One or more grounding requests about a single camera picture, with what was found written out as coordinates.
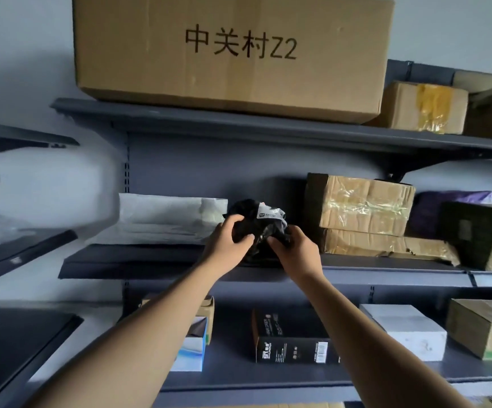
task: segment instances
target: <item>yellow tape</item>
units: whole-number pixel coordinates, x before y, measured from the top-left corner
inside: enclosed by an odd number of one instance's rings
[[[419,110],[418,130],[446,133],[446,125],[452,108],[450,87],[418,84],[416,106]]]

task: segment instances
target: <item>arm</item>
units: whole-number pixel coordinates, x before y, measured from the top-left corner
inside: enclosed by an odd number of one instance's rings
[[[293,246],[269,244],[322,320],[367,408],[471,408],[472,404],[354,306],[325,278],[318,246],[290,226]]]
[[[219,225],[191,271],[65,365],[25,407],[151,407],[202,300],[254,242],[253,235],[233,242],[242,219]]]

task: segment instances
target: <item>black package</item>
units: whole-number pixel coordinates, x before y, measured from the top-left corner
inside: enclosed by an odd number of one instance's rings
[[[340,358],[314,309],[252,312],[258,363],[338,364]]]
[[[236,222],[233,227],[233,241],[240,242],[246,235],[253,234],[255,241],[246,257],[251,258],[260,251],[269,236],[273,236],[284,246],[290,245],[290,234],[285,220],[286,214],[282,209],[272,208],[253,199],[236,202],[229,209],[228,215],[242,215],[244,220]]]

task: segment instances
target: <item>purple package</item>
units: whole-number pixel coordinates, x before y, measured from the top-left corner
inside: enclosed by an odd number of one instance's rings
[[[419,238],[436,238],[439,210],[443,202],[464,202],[475,205],[492,205],[492,192],[422,192],[417,195],[410,211],[407,234]]]

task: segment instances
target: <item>forearm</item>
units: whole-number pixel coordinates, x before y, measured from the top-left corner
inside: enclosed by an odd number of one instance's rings
[[[203,265],[190,271],[72,360],[27,407],[150,407],[216,279]]]
[[[331,337],[367,408],[470,408],[442,377],[380,329],[323,276],[296,281]]]

